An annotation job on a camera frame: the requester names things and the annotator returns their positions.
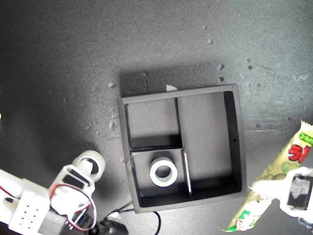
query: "small white debris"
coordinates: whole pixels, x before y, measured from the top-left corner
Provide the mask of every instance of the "small white debris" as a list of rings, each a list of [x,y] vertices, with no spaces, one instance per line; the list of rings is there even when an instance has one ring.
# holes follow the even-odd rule
[[[113,121],[110,121],[109,129],[112,130],[114,126],[115,126],[115,123]]]
[[[113,88],[113,87],[115,87],[115,84],[112,83],[112,82],[110,82],[110,83],[108,84],[108,88]]]
[[[167,85],[166,84],[166,91],[167,92],[172,92],[172,91],[177,91],[178,89],[172,85]]]
[[[111,214],[109,214],[106,219],[121,219],[120,217],[120,213],[117,211],[117,212],[113,212]]]
[[[217,66],[217,69],[218,69],[219,71],[221,71],[224,67],[225,67],[225,65],[219,64],[219,65]]]

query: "red wire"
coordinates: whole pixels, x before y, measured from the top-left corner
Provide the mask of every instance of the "red wire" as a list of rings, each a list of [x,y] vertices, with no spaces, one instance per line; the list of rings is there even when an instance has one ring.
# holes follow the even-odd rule
[[[16,197],[16,196],[13,196],[12,194],[10,194],[7,190],[5,190],[5,188],[3,188],[2,186],[0,186],[0,189],[2,189],[2,191],[4,191],[6,194],[8,194],[9,196],[15,198],[15,199],[20,199],[20,197]]]
[[[55,185],[53,185],[53,186],[51,187],[51,191],[50,191],[50,195],[49,195],[50,199],[52,198],[55,189],[58,188],[58,187],[61,187],[61,186],[65,186],[65,187],[72,188],[72,187],[71,187],[72,185],[68,185],[68,184],[55,184]],[[82,210],[88,208],[89,205],[90,205],[90,201],[89,201],[88,205],[86,205],[86,207],[84,207]],[[73,224],[69,219],[67,219],[67,222],[68,222],[71,226],[73,226],[75,229],[77,229],[77,230],[79,230],[79,231],[81,231],[81,232],[86,232],[86,231],[87,231],[86,229],[83,229],[83,228],[77,226],[76,224]]]

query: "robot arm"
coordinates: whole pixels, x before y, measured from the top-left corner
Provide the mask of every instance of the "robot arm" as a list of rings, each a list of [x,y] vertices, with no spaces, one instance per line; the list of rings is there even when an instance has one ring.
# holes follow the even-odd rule
[[[257,194],[276,198],[280,209],[292,217],[313,223],[313,168],[300,167],[283,180],[260,180],[252,185]]]
[[[0,222],[22,235],[57,235],[66,221],[82,232],[93,228],[91,196],[105,165],[99,153],[86,151],[63,167],[49,189],[0,169]],[[76,226],[74,215],[90,206],[93,224],[88,229]]]

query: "black cable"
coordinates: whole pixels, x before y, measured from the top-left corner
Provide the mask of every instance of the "black cable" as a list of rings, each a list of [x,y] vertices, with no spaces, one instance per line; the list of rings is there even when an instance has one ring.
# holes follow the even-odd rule
[[[155,233],[155,235],[158,235],[158,233],[160,232],[160,229],[161,229],[161,216],[156,211],[154,211],[153,213],[156,214],[157,218],[158,218],[158,226],[157,226],[157,230]]]
[[[125,213],[125,212],[134,212],[135,209],[134,208],[131,208],[131,209],[127,209],[127,210],[122,210],[122,211],[119,211],[119,213]]]
[[[134,211],[135,211],[134,208],[131,208],[131,209],[119,211],[119,213],[122,214],[122,213],[126,213],[126,212],[134,212]],[[160,232],[160,229],[161,229],[161,216],[156,211],[154,211],[153,213],[156,214],[157,218],[158,218],[158,226],[157,226],[157,230],[155,233],[155,235],[158,235],[158,233]]]

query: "white plastic bracket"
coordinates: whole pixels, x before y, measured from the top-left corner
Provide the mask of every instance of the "white plastic bracket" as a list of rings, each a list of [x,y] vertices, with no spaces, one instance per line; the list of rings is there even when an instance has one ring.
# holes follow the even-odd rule
[[[50,208],[48,189],[22,179],[23,192],[8,228],[22,235],[38,234]]]

